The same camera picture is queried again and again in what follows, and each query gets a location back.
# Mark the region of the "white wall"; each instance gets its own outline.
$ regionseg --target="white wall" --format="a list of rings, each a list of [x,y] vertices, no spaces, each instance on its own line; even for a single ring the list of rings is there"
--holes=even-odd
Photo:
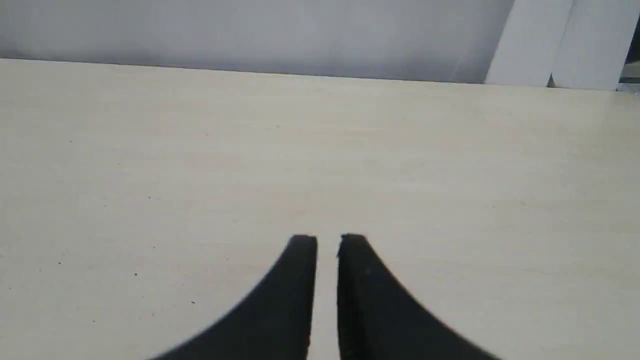
[[[0,56],[482,82],[513,0],[0,0]]]

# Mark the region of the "gray wall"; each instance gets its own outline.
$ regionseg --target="gray wall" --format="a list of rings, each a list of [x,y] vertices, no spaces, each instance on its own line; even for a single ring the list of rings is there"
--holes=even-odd
[[[484,80],[513,0],[0,0],[0,56]]]

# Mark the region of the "beige tabletop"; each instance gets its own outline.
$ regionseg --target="beige tabletop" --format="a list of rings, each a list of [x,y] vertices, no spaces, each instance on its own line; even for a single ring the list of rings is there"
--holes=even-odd
[[[505,359],[640,358],[640,98],[0,60],[0,358],[145,359],[346,231]]]

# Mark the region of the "black object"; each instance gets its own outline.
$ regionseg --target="black object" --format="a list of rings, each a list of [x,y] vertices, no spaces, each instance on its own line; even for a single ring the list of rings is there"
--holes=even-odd
[[[295,235],[233,310],[156,360],[303,360],[310,343],[317,240]]]
[[[496,359],[414,300],[364,236],[343,235],[338,258],[342,360]]]

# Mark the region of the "white panel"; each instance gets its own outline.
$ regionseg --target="white panel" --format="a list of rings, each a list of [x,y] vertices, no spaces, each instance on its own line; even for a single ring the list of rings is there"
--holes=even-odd
[[[573,0],[515,0],[485,83],[546,86]]]
[[[513,0],[0,0],[0,56],[481,83]]]
[[[636,28],[640,0],[580,0],[552,72],[562,88],[615,90]]]

